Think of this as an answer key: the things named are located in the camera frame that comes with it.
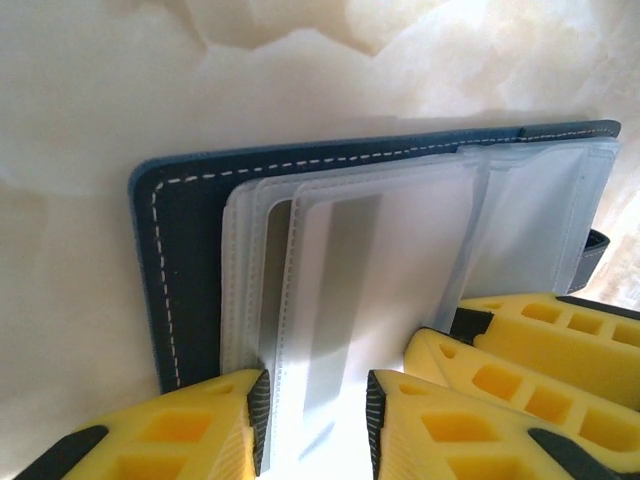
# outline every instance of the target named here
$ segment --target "marble surface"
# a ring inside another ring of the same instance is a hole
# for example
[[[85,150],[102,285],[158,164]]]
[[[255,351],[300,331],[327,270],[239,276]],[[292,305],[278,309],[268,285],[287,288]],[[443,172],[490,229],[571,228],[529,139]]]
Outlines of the marble surface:
[[[126,197],[150,157],[614,118],[582,295],[640,306],[638,2],[5,1],[0,82],[0,479],[157,393]]]

